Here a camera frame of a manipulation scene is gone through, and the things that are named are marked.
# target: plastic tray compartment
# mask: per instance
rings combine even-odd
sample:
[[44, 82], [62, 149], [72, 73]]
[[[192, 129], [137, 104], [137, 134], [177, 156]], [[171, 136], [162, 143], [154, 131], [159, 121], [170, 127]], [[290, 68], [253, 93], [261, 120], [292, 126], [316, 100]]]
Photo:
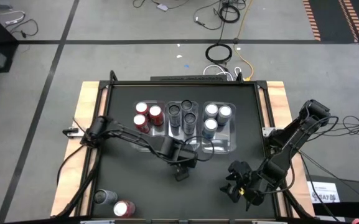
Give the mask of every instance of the plastic tray compartment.
[[[149, 125], [150, 127], [150, 131], [148, 133], [148, 135], [151, 135], [151, 136], [157, 136], [157, 135], [166, 135], [167, 134], [167, 116], [166, 116], [166, 103], [164, 101], [156, 101], [156, 100], [144, 100], [144, 101], [137, 101], [134, 103], [134, 106], [133, 106], [133, 111], [134, 111], [134, 116], [136, 115], [136, 105], [140, 102], [143, 102], [143, 103], [146, 103], [147, 104], [147, 108], [150, 109], [152, 106], [154, 105], [157, 105], [161, 108], [161, 111], [162, 111], [162, 114], [164, 116], [164, 123], [160, 126], [154, 126], [152, 123], [151, 123], [151, 120], [150, 120], [150, 117], [147, 116], [147, 124]], [[134, 144], [134, 143], [131, 143], [131, 145], [136, 148], [137, 150], [141, 151], [141, 152], [150, 152], [150, 150], [146, 147], [142, 147], [142, 146], [139, 146], [137, 144]]]
[[[184, 114], [182, 112], [182, 109], [180, 110], [180, 126], [179, 127], [172, 127], [171, 123], [169, 121], [169, 108], [172, 105], [176, 105], [179, 108], [181, 108], [181, 103], [182, 101], [170, 101], [166, 104], [166, 120], [167, 120], [167, 132], [168, 135], [176, 138], [178, 140], [183, 140], [186, 141], [188, 138], [194, 137], [197, 135], [198, 133], [198, 122], [200, 120], [199, 115], [198, 115], [198, 103], [196, 101], [191, 101], [192, 102], [192, 113], [194, 113], [196, 115], [196, 125], [195, 125], [195, 130], [193, 132], [193, 134], [185, 134], [184, 133]], [[191, 145], [192, 149], [195, 151], [197, 150], [197, 148], [200, 146], [200, 142], [198, 138], [193, 138], [188, 142], [189, 145]]]
[[[228, 154], [231, 151], [236, 149], [236, 106], [232, 103], [224, 103], [224, 102], [205, 102], [203, 105], [203, 119], [200, 119], [198, 122], [198, 134], [202, 135], [202, 130], [204, 127], [204, 121], [206, 120], [205, 115], [205, 107], [210, 103], [215, 104], [218, 107], [218, 110], [226, 105], [231, 109], [231, 118], [224, 126], [219, 126], [217, 131], [215, 132], [214, 137], [211, 139], [214, 144], [214, 153], [216, 154]], [[206, 153], [212, 153], [212, 147], [209, 141], [206, 139], [202, 139], [202, 150]]]

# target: wooden table frame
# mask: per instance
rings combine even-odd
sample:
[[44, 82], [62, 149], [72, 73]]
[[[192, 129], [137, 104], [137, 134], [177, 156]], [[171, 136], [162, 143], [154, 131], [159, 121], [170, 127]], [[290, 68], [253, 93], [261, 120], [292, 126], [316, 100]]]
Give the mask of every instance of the wooden table frame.
[[[269, 123], [269, 113], [273, 116], [273, 122], [277, 128], [286, 127], [291, 121], [291, 113], [287, 101], [286, 91], [284, 89], [283, 82], [266, 82], [267, 83], [267, 92], [268, 95], [265, 96], [262, 88], [259, 89], [259, 96], [261, 98], [261, 108], [264, 117], [264, 123], [266, 127], [270, 127]], [[83, 82], [78, 98], [77, 108], [75, 111], [75, 119], [78, 121], [79, 125], [82, 127], [89, 127], [93, 120], [94, 114], [103, 115], [105, 111], [105, 103], [107, 97], [107, 89], [99, 90], [99, 82]], [[96, 102], [98, 92], [101, 91], [100, 102]], [[271, 111], [266, 105], [265, 99], [270, 99]], [[99, 110], [95, 111], [96, 103], [99, 103]], [[69, 156], [74, 150], [80, 147], [80, 138], [69, 139], [65, 158]], [[67, 161], [63, 167], [58, 187], [55, 194], [54, 204], [52, 206], [51, 215], [56, 215], [61, 212], [66, 204], [74, 196], [75, 192], [80, 186], [80, 182], [84, 170], [84, 162], [86, 161], [86, 149], [78, 152], [70, 160]], [[95, 160], [96, 151], [88, 152], [90, 155], [90, 164], [89, 167], [92, 167]], [[304, 207], [305, 211], [314, 216], [314, 209], [312, 206], [312, 201], [309, 196], [309, 189], [307, 186], [306, 176], [304, 172], [304, 166], [299, 154], [295, 155], [292, 159], [294, 166], [294, 171], [296, 175], [296, 180], [294, 185], [290, 189], [297, 201]], [[286, 177], [287, 182], [291, 182], [292, 173], [288, 172]], [[83, 195], [81, 210], [77, 213], [79, 215], [86, 215], [88, 202], [90, 199], [91, 185], [88, 186], [87, 190]], [[282, 193], [277, 194], [279, 199], [279, 213], [280, 216], [286, 217], [286, 204], [284, 203], [284, 198]], [[295, 211], [292, 211], [293, 215], [296, 217], [297, 214]]]

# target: red can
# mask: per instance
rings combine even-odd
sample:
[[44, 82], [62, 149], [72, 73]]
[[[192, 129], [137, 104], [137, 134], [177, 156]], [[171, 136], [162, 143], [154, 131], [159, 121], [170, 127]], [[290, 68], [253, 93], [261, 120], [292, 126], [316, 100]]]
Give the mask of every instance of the red can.
[[113, 210], [116, 216], [127, 218], [135, 213], [136, 207], [135, 204], [130, 201], [121, 200], [114, 205]]
[[164, 114], [159, 106], [154, 105], [150, 107], [149, 113], [150, 119], [154, 125], [160, 126], [164, 123]]
[[147, 116], [147, 114], [149, 112], [149, 107], [147, 106], [147, 104], [145, 102], [137, 103], [135, 106], [135, 109], [136, 109], [137, 114], [142, 114], [144, 116]]
[[150, 127], [147, 124], [147, 119], [142, 114], [137, 114], [134, 117], [135, 127], [143, 133], [148, 133], [150, 131]]

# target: can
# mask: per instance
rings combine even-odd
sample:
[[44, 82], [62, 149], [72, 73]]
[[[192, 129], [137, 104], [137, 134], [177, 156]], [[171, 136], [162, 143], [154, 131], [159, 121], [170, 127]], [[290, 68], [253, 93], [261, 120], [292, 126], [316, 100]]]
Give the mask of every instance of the can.
[[112, 192], [109, 190], [97, 190], [93, 196], [93, 201], [96, 204], [110, 204], [114, 205], [117, 202], [118, 195], [116, 192]]
[[205, 114], [205, 119], [207, 120], [208, 118], [217, 118], [217, 114], [218, 114], [218, 107], [216, 106], [216, 104], [214, 103], [210, 103], [209, 105], [207, 105], [204, 109], [204, 114]]
[[164, 114], [159, 106], [154, 105], [150, 107], [149, 114], [152, 124], [160, 126], [164, 123]]
[[168, 108], [169, 124], [176, 128], [180, 126], [180, 108], [177, 105], [171, 105]]
[[135, 213], [136, 207], [133, 202], [121, 200], [114, 205], [113, 210], [116, 216], [127, 218]]
[[217, 131], [218, 123], [213, 118], [208, 118], [204, 121], [202, 134], [205, 138], [211, 139]]
[[193, 134], [196, 127], [196, 115], [188, 113], [184, 116], [184, 133]]
[[147, 124], [147, 119], [142, 114], [137, 114], [134, 117], [135, 127], [143, 133], [149, 133], [150, 127]]
[[182, 109], [182, 114], [186, 115], [192, 112], [193, 103], [190, 100], [184, 100], [180, 103], [180, 108]]
[[224, 126], [231, 117], [231, 108], [227, 105], [221, 106], [219, 108], [218, 116], [217, 116], [217, 123], [220, 126]]
[[144, 116], [147, 116], [147, 114], [149, 113], [149, 107], [145, 102], [137, 103], [135, 109], [137, 114], [142, 114]]

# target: concrete floor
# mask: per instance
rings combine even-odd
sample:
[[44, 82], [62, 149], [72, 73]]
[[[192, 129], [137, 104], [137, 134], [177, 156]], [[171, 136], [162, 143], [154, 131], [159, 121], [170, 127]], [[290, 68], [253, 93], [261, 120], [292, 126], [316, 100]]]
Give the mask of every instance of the concrete floor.
[[[213, 1], [189, 1], [183, 7], [162, 12], [149, 0], [139, 9], [125, 0], [80, 0], [68, 40], [217, 39], [219, 30], [205, 30], [192, 21], [194, 10], [209, 2]], [[313, 40], [301, 1], [285, 2], [255, 0], [241, 38]], [[39, 33], [30, 39], [59, 40], [73, 0], [16, 0], [12, 4], [15, 10], [25, 10], [27, 18], [39, 23]], [[198, 16], [206, 24], [219, 23], [212, 14], [207, 9]], [[4, 20], [7, 19], [0, 16], [0, 21]], [[223, 38], [234, 38], [239, 26], [239, 22], [225, 26]], [[31, 32], [31, 27], [23, 29]], [[57, 47], [20, 45], [11, 71], [0, 73], [0, 208]], [[204, 53], [207, 47], [208, 44], [65, 45], [6, 221], [49, 217], [56, 174], [67, 145], [61, 130], [72, 123], [82, 81], [106, 80], [111, 69], [119, 80], [201, 74], [210, 64]], [[321, 101], [341, 119], [346, 115], [359, 117], [358, 44], [239, 47], [255, 68], [253, 80], [284, 81], [293, 118], [311, 98]], [[248, 67], [234, 55], [228, 68], [236, 66], [248, 74]], [[359, 136], [321, 137], [302, 150], [337, 176], [359, 180]], [[311, 164], [309, 169], [312, 174], [326, 175]]]

